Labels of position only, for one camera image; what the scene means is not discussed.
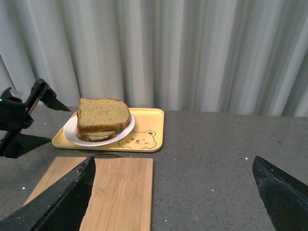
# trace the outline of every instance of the curtain fold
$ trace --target curtain fold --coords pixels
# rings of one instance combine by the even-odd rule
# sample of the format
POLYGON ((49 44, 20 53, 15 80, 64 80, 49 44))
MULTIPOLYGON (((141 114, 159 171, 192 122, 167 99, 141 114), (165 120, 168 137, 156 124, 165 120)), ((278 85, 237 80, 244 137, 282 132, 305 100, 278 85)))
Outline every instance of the curtain fold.
POLYGON ((308 116, 306 0, 3 0, 0 90, 308 116))

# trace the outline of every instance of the bamboo cutting board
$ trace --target bamboo cutting board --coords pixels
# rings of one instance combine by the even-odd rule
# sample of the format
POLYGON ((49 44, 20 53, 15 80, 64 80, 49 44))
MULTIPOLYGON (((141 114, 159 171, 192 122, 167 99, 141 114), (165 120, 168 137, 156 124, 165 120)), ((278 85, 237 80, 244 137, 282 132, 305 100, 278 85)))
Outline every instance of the bamboo cutting board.
MULTIPOLYGON (((85 157, 57 157, 26 203, 54 184, 85 157)), ((95 159, 92 196, 80 231, 149 231, 153 159, 95 159)))

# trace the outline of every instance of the gray countertop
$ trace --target gray countertop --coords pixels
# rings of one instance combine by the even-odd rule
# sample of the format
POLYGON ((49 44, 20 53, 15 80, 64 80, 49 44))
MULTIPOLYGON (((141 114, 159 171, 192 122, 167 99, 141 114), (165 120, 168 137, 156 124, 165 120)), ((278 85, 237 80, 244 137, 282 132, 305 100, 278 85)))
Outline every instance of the gray countertop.
MULTIPOLYGON (((22 133, 52 139, 71 110, 37 106, 22 133)), ((253 160, 259 155, 308 184, 307 149, 308 118, 165 111, 159 151, 117 154, 154 160, 151 230, 270 231, 253 160)), ((23 205, 55 157, 96 153, 48 143, 18 159, 2 157, 0 219, 23 205)))

